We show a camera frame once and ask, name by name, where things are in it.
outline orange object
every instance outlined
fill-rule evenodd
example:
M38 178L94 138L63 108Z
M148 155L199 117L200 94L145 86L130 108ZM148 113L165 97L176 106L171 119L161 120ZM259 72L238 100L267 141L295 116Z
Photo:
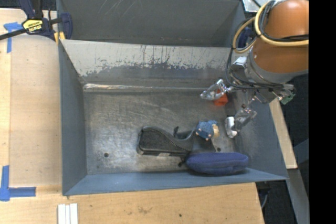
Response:
M226 93L224 93L224 95L221 98L214 100L215 105L226 105L227 102L228 102L228 98L227 98Z

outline blue tape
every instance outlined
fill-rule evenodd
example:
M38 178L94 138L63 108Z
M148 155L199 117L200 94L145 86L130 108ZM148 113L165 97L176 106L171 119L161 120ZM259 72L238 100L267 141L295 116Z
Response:
M36 187L9 188L9 165L2 167L0 201L9 201L15 197L35 197Z
M22 25L18 24L17 22L15 23L9 23L9 24L4 24L4 27L6 28L6 30L10 33L12 31L16 31L16 30L20 30L22 29ZM7 53L12 51L12 38L8 38L7 41Z

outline blue pouch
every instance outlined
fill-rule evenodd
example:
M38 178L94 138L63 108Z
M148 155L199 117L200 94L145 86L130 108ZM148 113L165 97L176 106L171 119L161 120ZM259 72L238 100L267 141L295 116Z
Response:
M248 156L238 152L204 152L188 155L185 164L198 173L228 175L244 170L248 165Z

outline stain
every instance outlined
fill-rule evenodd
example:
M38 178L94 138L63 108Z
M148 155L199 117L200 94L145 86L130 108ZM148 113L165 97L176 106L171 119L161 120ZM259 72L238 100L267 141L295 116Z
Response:
M147 213L149 213L152 210L153 207L151 207L148 210L143 209L143 207L138 207L139 213L142 213L144 215L146 215Z

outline yellow label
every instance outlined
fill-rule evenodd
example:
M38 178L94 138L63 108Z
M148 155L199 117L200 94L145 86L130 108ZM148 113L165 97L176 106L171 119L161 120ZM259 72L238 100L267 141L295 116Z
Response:
M22 24L23 28L28 30L30 33L42 29L42 20L28 20Z

